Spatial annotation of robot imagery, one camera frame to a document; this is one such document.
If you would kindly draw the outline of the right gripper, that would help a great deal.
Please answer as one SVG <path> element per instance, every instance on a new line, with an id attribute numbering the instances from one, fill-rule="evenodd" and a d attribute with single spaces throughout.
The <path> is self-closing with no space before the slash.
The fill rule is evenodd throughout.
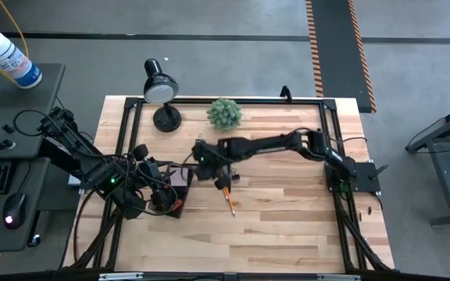
<path id="1" fill-rule="evenodd" d="M 191 149 L 193 159 L 198 163 L 195 175 L 199 181 L 213 180 L 218 190 L 231 188 L 231 167 L 217 146 L 197 140 Z"/>

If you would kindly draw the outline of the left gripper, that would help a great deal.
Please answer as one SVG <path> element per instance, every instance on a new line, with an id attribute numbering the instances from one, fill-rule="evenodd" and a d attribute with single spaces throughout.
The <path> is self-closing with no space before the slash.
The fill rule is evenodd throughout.
<path id="1" fill-rule="evenodd" d="M 131 153 L 126 155 L 128 161 L 127 174 L 123 184 L 123 203 L 126 211 L 134 211 L 138 215 L 162 216 L 164 213 L 156 213 L 149 209 L 151 196 L 159 192 L 162 180 L 159 168 L 172 165 L 173 161 L 159 161 L 148 157 L 148 149 L 145 144 L 139 144 Z"/>

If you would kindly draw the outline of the yellow pencil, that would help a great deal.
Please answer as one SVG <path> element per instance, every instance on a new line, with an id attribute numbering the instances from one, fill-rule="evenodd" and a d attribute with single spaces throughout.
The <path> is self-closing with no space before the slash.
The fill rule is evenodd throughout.
<path id="1" fill-rule="evenodd" d="M 232 216 L 235 216 L 236 212 L 235 212 L 234 205 L 233 205 L 231 197 L 230 197 L 229 188 L 228 187 L 224 187 L 223 192 L 224 192 L 224 196 L 225 196 L 225 198 L 227 200 L 227 203 L 229 205 L 231 214 L 232 214 Z"/>

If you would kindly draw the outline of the black mesh desk organizer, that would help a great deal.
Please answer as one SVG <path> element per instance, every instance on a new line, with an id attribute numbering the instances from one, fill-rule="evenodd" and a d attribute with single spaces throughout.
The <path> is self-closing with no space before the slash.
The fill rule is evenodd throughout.
<path id="1" fill-rule="evenodd" d="M 170 167 L 188 168 L 188 186 L 187 187 L 173 187 L 170 183 Z M 193 168 L 190 166 L 181 165 L 169 165 L 164 172 L 161 172 L 162 180 L 171 188 L 168 194 L 158 192 L 156 195 L 151 196 L 149 209 L 156 213 L 164 213 L 169 217 L 179 219 L 183 213 L 184 205 L 188 197 L 189 190 L 191 188 L 192 179 L 194 176 Z M 176 211 L 172 210 L 173 204 L 177 199 L 181 199 L 183 204 Z"/>

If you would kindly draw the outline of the pink sticky note pad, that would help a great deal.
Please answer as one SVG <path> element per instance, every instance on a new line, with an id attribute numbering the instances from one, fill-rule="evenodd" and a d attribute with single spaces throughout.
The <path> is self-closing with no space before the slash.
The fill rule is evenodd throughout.
<path id="1" fill-rule="evenodd" d="M 188 186 L 188 168 L 170 167 L 170 183 L 173 187 Z"/>

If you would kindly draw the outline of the potted green succulent plant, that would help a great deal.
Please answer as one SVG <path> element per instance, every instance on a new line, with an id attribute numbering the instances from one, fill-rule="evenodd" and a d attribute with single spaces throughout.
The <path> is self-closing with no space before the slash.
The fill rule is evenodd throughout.
<path id="1" fill-rule="evenodd" d="M 231 99 L 218 98 L 212 102 L 206 114 L 214 130 L 234 130 L 241 125 L 241 107 Z"/>

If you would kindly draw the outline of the black desk lamp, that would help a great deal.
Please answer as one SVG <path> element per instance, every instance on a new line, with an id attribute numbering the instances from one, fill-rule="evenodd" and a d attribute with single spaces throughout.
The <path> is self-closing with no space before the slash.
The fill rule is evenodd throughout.
<path id="1" fill-rule="evenodd" d="M 144 99 L 150 104 L 162 104 L 152 116 L 157 130 L 169 133 L 181 125 L 181 114 L 170 102 L 177 96 L 179 85 L 165 74 L 156 59 L 147 59 L 144 64 L 147 80 L 144 84 Z"/>

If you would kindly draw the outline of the black computer mouse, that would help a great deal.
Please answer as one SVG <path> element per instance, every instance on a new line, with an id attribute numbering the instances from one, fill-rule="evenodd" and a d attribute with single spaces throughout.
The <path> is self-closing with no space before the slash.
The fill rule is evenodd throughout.
<path id="1" fill-rule="evenodd" d="M 25 221 L 27 196 L 24 193 L 11 194 L 5 201 L 2 218 L 7 229 L 18 229 Z"/>

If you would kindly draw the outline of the dark grey side desk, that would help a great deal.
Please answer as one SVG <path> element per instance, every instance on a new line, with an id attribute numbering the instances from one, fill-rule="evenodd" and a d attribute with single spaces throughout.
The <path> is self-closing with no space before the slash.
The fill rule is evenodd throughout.
<path id="1" fill-rule="evenodd" d="M 42 119 L 38 112 L 51 111 L 66 67 L 44 63 L 39 69 L 43 74 L 41 82 L 27 90 L 0 75 L 0 141 L 8 139 L 16 143 L 14 149 L 0 151 L 0 159 L 15 164 L 8 192 L 0 194 L 0 252 L 21 251 L 27 246 L 41 193 L 48 174 L 55 169 L 49 158 L 39 157 L 42 139 L 34 134 Z M 12 126 L 15 132 L 6 133 L 2 129 L 4 124 Z M 25 221 L 18 229 L 7 229 L 2 210 L 6 199 L 16 192 L 27 196 Z"/>

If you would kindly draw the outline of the black floor mat striped edges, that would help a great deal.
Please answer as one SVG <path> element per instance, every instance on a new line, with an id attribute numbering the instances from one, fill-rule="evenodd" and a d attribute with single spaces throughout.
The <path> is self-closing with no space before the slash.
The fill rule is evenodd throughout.
<path id="1" fill-rule="evenodd" d="M 305 0 L 316 96 L 354 98 L 375 113 L 373 87 L 353 0 Z"/>

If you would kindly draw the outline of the white wipes canister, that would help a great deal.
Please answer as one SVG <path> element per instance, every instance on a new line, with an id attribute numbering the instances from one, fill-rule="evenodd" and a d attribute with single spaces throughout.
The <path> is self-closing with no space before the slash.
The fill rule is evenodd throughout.
<path id="1" fill-rule="evenodd" d="M 37 86 L 42 71 L 0 33 L 0 73 L 21 89 Z"/>

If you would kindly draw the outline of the black aluminium table frame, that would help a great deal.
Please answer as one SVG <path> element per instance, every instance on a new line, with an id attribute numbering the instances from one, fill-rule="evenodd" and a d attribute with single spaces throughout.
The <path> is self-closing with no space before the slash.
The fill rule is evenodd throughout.
<path id="1" fill-rule="evenodd" d="M 107 96 L 98 120 L 95 146 L 116 150 L 126 100 Z M 137 138 L 158 160 L 183 162 L 199 133 L 209 143 L 222 137 L 260 138 L 289 133 L 299 127 L 323 128 L 320 106 L 327 114 L 332 138 L 363 137 L 355 99 L 237 98 L 241 126 L 219 133 L 206 111 L 216 97 L 184 97 L 173 104 L 183 116 L 179 129 L 161 133 L 152 115 L 159 105 L 141 105 Z M 116 271 L 142 272 L 344 272 L 334 199 L 327 188 L 322 162 L 297 153 L 255 156 L 234 165 L 232 216 L 222 191 L 213 182 L 194 181 L 180 219 L 141 215 L 124 220 Z M 383 212 L 375 196 L 356 194 L 356 218 L 367 243 L 394 268 Z"/>

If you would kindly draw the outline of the silver frame bracket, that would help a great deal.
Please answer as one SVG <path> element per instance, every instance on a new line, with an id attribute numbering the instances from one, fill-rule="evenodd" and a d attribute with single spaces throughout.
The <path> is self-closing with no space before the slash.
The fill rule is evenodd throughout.
<path id="1" fill-rule="evenodd" d="M 100 274 L 98 281 L 137 281 L 143 278 L 143 272 L 110 272 Z"/>
<path id="2" fill-rule="evenodd" d="M 318 274 L 317 281 L 362 281 L 360 276 L 344 274 Z"/>

